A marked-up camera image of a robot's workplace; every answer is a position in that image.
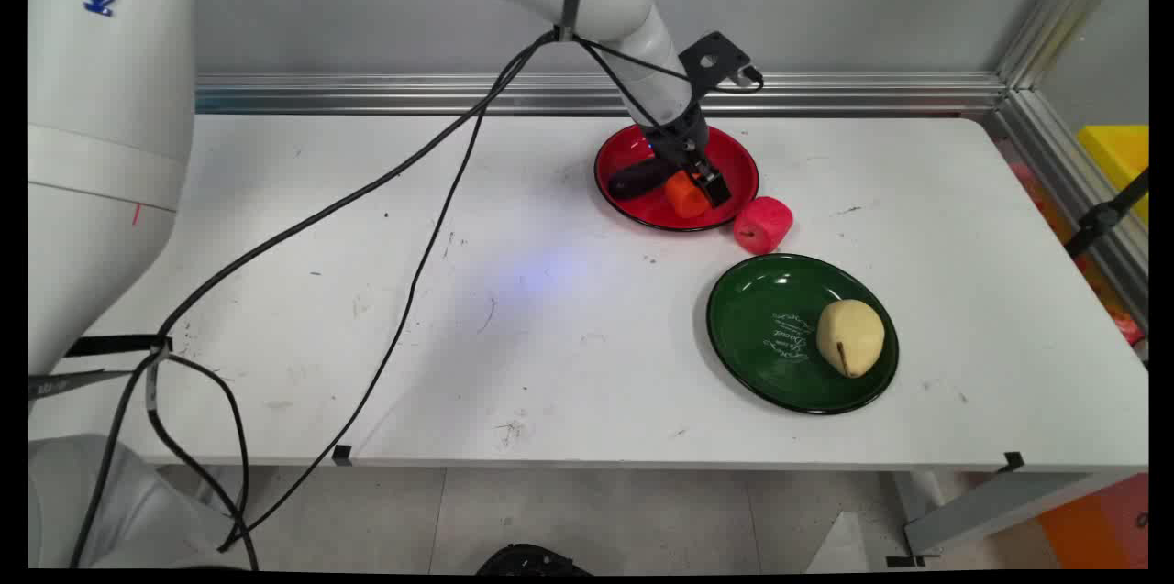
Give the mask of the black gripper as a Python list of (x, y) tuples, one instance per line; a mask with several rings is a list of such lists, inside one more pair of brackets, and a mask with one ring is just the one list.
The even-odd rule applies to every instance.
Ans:
[(689, 106), (670, 123), (648, 128), (648, 145), (655, 157), (676, 168), (674, 177), (691, 179), (711, 208), (731, 199), (726, 176), (707, 157), (709, 126), (700, 106)]

